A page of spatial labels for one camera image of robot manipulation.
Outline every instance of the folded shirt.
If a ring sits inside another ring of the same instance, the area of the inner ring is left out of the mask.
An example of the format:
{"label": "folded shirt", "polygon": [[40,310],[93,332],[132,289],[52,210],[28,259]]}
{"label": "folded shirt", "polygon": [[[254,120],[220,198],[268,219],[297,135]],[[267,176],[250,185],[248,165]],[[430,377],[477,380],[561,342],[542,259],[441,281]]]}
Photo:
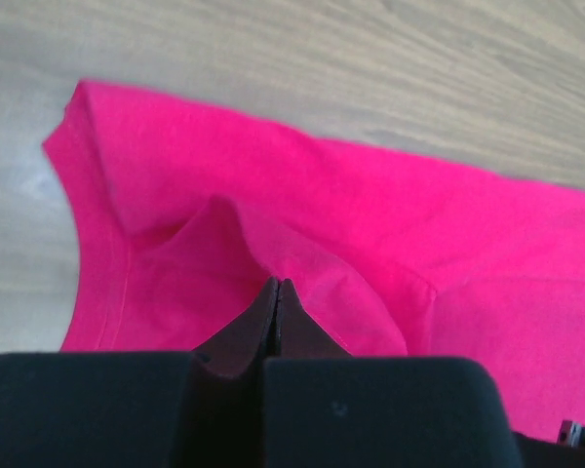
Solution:
{"label": "folded shirt", "polygon": [[471,358],[514,429],[585,424],[584,192],[97,82],[45,148],[80,242],[63,350],[190,350],[277,276],[353,355]]}

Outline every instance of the wooden table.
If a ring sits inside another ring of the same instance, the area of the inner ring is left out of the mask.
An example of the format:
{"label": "wooden table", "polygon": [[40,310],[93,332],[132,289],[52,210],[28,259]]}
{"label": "wooden table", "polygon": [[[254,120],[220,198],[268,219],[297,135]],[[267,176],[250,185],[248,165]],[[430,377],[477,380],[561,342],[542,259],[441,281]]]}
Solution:
{"label": "wooden table", "polygon": [[585,188],[585,0],[0,0],[0,351],[69,324],[40,143],[83,76]]}

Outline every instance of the garment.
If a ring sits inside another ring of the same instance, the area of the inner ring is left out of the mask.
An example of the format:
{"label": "garment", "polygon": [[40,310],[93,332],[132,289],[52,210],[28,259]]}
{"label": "garment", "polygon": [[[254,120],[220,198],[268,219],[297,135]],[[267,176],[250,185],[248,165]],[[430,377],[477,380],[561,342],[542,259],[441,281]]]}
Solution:
{"label": "garment", "polygon": [[45,148],[81,251],[63,350],[192,349],[273,275],[353,355],[471,358],[514,429],[585,424],[585,193],[97,82]]}

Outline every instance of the pink fabric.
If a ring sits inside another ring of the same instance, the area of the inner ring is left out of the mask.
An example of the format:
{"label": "pink fabric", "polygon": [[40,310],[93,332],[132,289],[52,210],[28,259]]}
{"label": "pink fabric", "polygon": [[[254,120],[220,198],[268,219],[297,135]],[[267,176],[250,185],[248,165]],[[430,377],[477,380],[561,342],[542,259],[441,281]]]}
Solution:
{"label": "pink fabric", "polygon": [[95,82],[45,148],[81,249],[63,350],[192,349],[276,275],[354,355],[472,358],[515,429],[585,423],[585,193]]}

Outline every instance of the pink cloth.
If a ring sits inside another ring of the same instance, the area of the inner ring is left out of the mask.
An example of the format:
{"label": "pink cloth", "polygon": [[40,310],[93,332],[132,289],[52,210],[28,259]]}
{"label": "pink cloth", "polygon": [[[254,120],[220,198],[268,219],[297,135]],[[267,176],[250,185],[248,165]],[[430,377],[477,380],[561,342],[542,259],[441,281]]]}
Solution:
{"label": "pink cloth", "polygon": [[45,148],[81,249],[63,350],[192,349],[275,275],[354,355],[472,358],[516,430],[585,424],[585,193],[95,82]]}

